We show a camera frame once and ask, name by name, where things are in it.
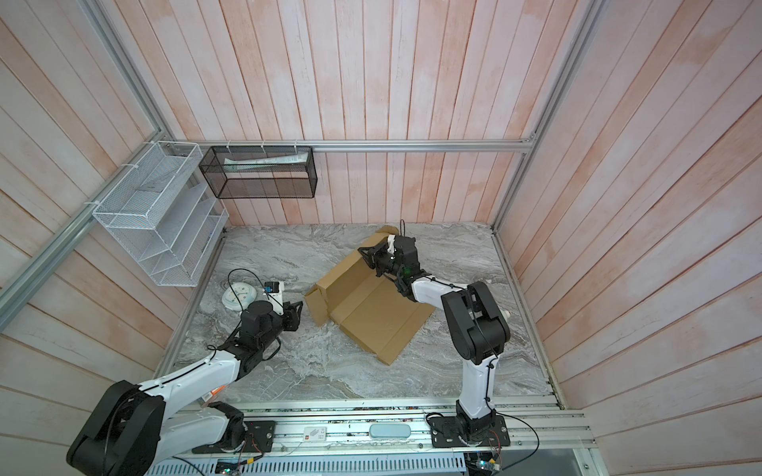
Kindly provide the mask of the brown cardboard box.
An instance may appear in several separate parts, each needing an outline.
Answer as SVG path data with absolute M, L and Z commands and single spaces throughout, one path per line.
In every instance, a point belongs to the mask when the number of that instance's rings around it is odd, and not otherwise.
M 342 332 L 386 365 L 392 364 L 435 308 L 401 296 L 392 281 L 377 277 L 351 252 L 305 295 L 316 325 L 336 323 Z

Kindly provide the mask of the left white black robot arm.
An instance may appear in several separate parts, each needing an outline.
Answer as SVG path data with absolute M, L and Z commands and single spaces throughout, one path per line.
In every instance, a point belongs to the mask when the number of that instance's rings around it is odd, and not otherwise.
M 111 385 L 69 447 L 67 464 L 85 475 L 144 475 L 155 464 L 210 445 L 240 453 L 247 426 L 240 410 L 223 402 L 183 416 L 180 411 L 246 377 L 268 360 L 266 349 L 301 323 L 303 303 L 254 301 L 210 355 L 163 377 Z

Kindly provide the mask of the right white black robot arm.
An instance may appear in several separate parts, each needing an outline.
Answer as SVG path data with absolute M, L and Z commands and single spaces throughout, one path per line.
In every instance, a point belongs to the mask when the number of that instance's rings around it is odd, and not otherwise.
M 390 280 L 401 296 L 444 312 L 450 340 L 464 361 L 454 417 L 458 434 L 475 438 L 486 432 L 497 422 L 493 404 L 496 369 L 511 336 L 488 285 L 458 285 L 425 271 L 413 237 L 390 235 L 357 252 L 375 275 Z

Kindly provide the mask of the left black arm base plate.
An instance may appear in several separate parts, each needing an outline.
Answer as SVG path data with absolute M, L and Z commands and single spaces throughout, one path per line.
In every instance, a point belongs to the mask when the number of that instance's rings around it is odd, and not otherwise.
M 275 420 L 246 420 L 245 432 L 240 436 L 236 445 L 230 445 L 225 440 L 214 444 L 206 444 L 192 449 L 192 454 L 212 453 L 257 453 L 272 451 L 276 430 Z

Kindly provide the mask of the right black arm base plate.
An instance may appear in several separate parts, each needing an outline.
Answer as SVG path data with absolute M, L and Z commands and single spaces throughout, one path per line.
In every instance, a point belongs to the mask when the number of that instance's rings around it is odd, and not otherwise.
M 488 415 L 478 420 L 465 416 L 426 414 L 434 448 L 491 446 L 498 449 L 510 446 L 510 436 L 503 416 Z

